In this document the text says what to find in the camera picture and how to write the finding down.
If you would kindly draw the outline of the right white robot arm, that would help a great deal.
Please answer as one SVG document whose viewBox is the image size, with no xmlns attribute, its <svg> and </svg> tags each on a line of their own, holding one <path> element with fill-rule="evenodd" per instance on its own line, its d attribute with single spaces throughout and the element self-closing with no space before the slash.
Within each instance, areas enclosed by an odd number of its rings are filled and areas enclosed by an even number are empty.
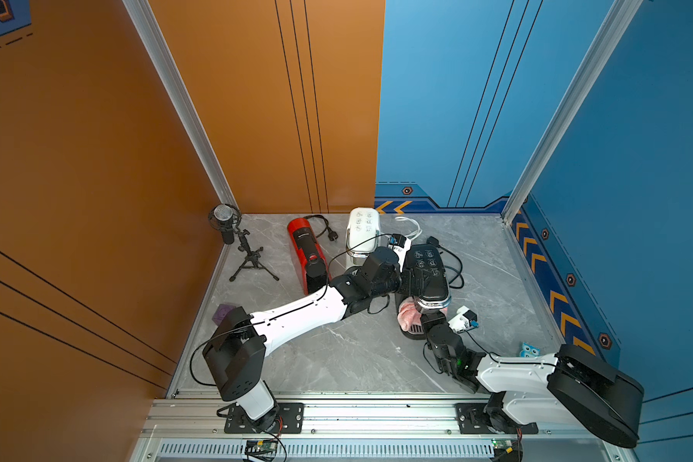
<svg viewBox="0 0 693 462">
<path fill-rule="evenodd" d="M 639 441 L 644 387 L 579 346 L 538 357 L 475 352 L 440 311 L 421 315 L 440 373 L 490 398 L 485 425 L 500 433 L 540 423 L 580 425 L 614 446 Z"/>
</svg>

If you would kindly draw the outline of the black coffee machine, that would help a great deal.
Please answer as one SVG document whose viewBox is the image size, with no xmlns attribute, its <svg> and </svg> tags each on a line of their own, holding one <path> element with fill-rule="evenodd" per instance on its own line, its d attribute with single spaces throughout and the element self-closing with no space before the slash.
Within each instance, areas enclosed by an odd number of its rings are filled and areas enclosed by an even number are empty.
<svg viewBox="0 0 693 462">
<path fill-rule="evenodd" d="M 408 250 L 402 273 L 403 286 L 395 296 L 396 314 L 400 303 L 412 296 L 421 315 L 429 311 L 441 311 L 446 317 L 452 296 L 446 276 L 446 268 L 439 248 L 434 244 L 414 244 Z M 402 334 L 411 340 L 425 340 L 420 335 Z"/>
</svg>

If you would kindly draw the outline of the white coffee machine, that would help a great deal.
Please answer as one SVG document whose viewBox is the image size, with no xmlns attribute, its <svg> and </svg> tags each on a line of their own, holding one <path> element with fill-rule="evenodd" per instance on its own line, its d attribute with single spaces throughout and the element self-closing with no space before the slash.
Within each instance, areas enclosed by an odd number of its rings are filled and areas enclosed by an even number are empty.
<svg viewBox="0 0 693 462">
<path fill-rule="evenodd" d="M 361 266 L 379 245 L 379 212 L 372 208 L 352 209 L 346 232 L 346 266 Z"/>
</svg>

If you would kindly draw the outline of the pink towel cloth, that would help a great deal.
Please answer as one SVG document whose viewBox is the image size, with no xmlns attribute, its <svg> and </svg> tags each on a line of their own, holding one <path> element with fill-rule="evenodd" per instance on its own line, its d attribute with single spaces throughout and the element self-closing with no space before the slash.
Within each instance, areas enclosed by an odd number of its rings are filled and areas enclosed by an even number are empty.
<svg viewBox="0 0 693 462">
<path fill-rule="evenodd" d="M 420 335 L 424 333 L 421 323 L 421 313 L 417 307 L 415 298 L 410 296 L 398 306 L 398 325 L 406 334 Z"/>
</svg>

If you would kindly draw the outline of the red Nespresso coffee machine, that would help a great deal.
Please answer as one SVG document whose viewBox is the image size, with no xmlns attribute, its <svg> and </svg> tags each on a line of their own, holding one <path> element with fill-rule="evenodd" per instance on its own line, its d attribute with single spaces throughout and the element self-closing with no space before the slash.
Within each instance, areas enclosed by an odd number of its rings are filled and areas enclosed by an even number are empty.
<svg viewBox="0 0 693 462">
<path fill-rule="evenodd" d="M 294 250 L 296 274 L 306 296 L 323 288 L 330 280 L 327 261 L 316 235 L 307 219 L 296 218 L 287 230 Z"/>
</svg>

